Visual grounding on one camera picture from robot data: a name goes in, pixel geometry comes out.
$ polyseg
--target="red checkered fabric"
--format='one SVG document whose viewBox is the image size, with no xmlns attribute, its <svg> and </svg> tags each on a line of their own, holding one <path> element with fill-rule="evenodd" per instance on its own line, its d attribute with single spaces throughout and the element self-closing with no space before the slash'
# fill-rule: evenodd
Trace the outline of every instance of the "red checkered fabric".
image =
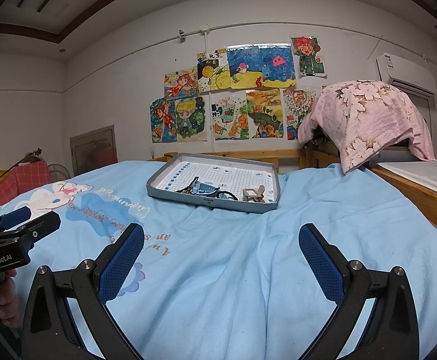
<svg viewBox="0 0 437 360">
<path fill-rule="evenodd" d="M 0 206 L 21 193 L 50 183 L 50 173 L 45 161 L 16 166 L 0 182 Z"/>
</svg>

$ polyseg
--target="painting on wall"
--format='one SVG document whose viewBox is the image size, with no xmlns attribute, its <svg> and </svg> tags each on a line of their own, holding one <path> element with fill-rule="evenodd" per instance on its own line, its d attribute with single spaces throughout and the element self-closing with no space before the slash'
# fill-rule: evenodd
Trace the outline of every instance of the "painting on wall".
<svg viewBox="0 0 437 360">
<path fill-rule="evenodd" d="M 161 98 L 150 105 L 150 122 L 152 125 L 152 143 L 176 142 L 177 123 L 175 119 L 175 102 Z"/>
<path fill-rule="evenodd" d="M 279 89 L 247 91 L 247 113 L 252 138 L 283 136 L 283 111 Z"/>
<path fill-rule="evenodd" d="M 230 68 L 230 88 L 249 89 L 263 85 L 258 46 L 245 44 L 226 48 Z"/>
<path fill-rule="evenodd" d="M 316 37 L 301 36 L 291 38 L 293 53 L 299 59 L 299 70 L 302 76 L 326 76 L 323 56 L 318 54 L 322 49 Z"/>
<path fill-rule="evenodd" d="M 200 93 L 229 88 L 230 69 L 226 49 L 197 54 L 197 74 Z"/>
<path fill-rule="evenodd" d="M 293 54 L 289 44 L 259 44 L 263 86 L 288 88 L 296 84 Z"/>
<path fill-rule="evenodd" d="M 165 98 L 168 100 L 194 97 L 198 94 L 197 67 L 165 74 Z"/>
<path fill-rule="evenodd" d="M 319 94 L 320 88 L 313 87 L 283 91 L 286 138 L 288 140 L 296 140 L 298 138 L 298 127 L 302 123 L 303 118 L 311 111 L 311 106 Z"/>
<path fill-rule="evenodd" d="M 205 102 L 202 97 L 175 101 L 178 142 L 207 140 L 205 130 Z"/>
<path fill-rule="evenodd" d="M 214 93 L 212 123 L 215 140 L 249 138 L 247 100 L 245 92 Z"/>
</svg>

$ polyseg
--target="wooden bed frame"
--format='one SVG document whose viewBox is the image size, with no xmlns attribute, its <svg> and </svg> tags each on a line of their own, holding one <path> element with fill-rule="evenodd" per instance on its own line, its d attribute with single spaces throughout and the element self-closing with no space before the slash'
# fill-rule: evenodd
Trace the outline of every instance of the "wooden bed frame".
<svg viewBox="0 0 437 360">
<path fill-rule="evenodd" d="M 177 152 L 165 153 L 162 157 L 150 161 L 167 162 L 172 159 Z M 297 159 L 298 168 L 324 168 L 330 164 L 339 164 L 340 158 L 324 153 L 322 151 L 311 150 L 309 147 L 304 149 L 281 149 L 281 150 L 250 150 L 250 151 L 218 151 L 203 153 L 209 155 L 219 155 L 221 157 L 241 158 L 248 160 L 259 160 L 274 164 L 278 169 L 281 159 Z M 371 171 L 392 184 L 405 195 L 424 216 L 437 226 L 437 192 L 396 175 L 382 168 L 371 168 Z"/>
</svg>

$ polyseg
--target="blue bed sheet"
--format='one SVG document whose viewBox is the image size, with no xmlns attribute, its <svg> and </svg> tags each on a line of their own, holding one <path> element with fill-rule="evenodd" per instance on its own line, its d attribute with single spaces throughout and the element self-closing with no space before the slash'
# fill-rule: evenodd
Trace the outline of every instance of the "blue bed sheet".
<svg viewBox="0 0 437 360">
<path fill-rule="evenodd" d="M 30 251 L 15 279 L 21 310 L 38 266 L 75 268 L 94 259 L 130 222 L 145 246 L 119 296 L 107 306 L 146 360 L 297 359 L 332 313 L 298 246 L 314 223 L 344 256 L 369 269 L 405 268 L 417 308 L 421 359 L 437 343 L 437 230 L 398 190 L 368 170 L 340 166 L 280 176 L 277 210 L 247 214 L 152 199 L 145 183 L 162 166 L 128 161 L 18 196 L 50 209 L 61 228 Z M 342 355 L 353 350 L 366 303 Z M 74 315 L 90 351 L 98 348 Z"/>
</svg>

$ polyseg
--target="open box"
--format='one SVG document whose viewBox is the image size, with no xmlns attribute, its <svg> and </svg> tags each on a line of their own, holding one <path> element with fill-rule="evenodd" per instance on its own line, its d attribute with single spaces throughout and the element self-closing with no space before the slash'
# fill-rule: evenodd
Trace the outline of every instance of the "open box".
<svg viewBox="0 0 437 360">
<path fill-rule="evenodd" d="M 186 187 L 195 176 L 199 181 L 232 192 L 238 201 L 175 192 Z M 265 186 L 264 203 L 243 201 L 244 188 Z M 272 163 L 179 153 L 147 181 L 148 196 L 226 210 L 264 212 L 275 210 L 280 196 L 277 170 Z"/>
</svg>

